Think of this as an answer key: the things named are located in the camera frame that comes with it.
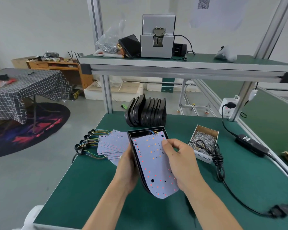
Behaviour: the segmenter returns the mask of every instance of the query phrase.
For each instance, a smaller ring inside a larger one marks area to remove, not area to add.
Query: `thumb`
[[[167,140],[162,141],[162,147],[169,158],[176,156],[177,152],[173,149],[171,144],[169,142],[167,142]]]

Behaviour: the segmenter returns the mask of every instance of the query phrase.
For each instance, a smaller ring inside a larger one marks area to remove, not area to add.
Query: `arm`
[[[224,203],[204,181],[193,149],[177,139],[162,141],[179,188],[184,191],[203,229],[242,229]]]
[[[82,230],[112,230],[122,211],[127,195],[137,184],[138,174],[134,167],[131,147],[119,160],[114,178]]]

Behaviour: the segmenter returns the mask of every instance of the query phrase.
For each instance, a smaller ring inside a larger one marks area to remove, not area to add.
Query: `forearm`
[[[125,187],[113,180],[82,230],[115,229],[126,197]]]
[[[201,180],[185,191],[186,196],[204,230],[206,229],[242,229],[224,203]]]

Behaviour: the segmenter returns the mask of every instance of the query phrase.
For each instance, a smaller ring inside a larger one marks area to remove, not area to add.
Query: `black and white tablecloth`
[[[0,88],[1,120],[14,119],[26,123],[27,112],[21,100],[25,97],[40,95],[54,101],[70,98],[72,87],[61,71],[6,68],[0,70],[0,75],[3,74],[17,81]]]

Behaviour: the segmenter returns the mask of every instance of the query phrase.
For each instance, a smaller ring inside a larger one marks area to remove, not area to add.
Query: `qr code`
[[[198,9],[208,9],[210,0],[199,0]]]

